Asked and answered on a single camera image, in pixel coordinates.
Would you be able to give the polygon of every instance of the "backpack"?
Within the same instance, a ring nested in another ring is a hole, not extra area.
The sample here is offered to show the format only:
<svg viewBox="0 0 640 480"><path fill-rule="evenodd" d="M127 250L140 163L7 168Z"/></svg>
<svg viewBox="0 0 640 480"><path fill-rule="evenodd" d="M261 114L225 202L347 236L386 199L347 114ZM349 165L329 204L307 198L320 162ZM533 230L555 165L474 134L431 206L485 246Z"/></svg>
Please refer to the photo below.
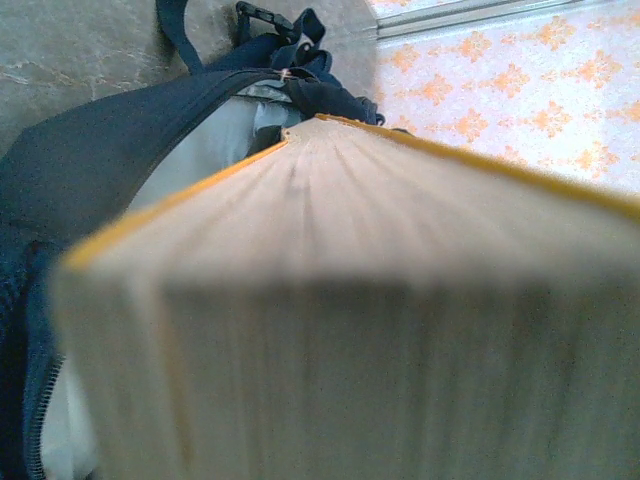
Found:
<svg viewBox="0 0 640 480"><path fill-rule="evenodd" d="M187 0L156 2L188 76L27 128L0 161L0 480L45 478L40 435L63 361L45 281L62 251L120 216L181 141L255 86L283 94L298 121L325 113L384 123L373 102L351 95L330 73L331 54L320 48L325 28L312 9L291 23L238 2L237 47L204 65L185 32L186 6ZM252 38L251 19L275 33ZM249 152L279 141L278 132L272 124L260 129Z"/></svg>

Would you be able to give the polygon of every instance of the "plastic buckle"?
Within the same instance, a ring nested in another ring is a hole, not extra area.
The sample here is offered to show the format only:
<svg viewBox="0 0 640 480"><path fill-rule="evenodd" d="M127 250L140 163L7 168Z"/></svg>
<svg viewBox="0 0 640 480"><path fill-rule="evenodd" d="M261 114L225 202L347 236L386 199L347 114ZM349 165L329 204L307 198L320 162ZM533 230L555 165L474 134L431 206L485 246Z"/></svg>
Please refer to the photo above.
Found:
<svg viewBox="0 0 640 480"><path fill-rule="evenodd" d="M236 3L236 13L238 17L246 16L262 20L276 27L276 31L291 40L293 37L293 24L278 13L270 12L264 8L256 7L247 2Z"/></svg>

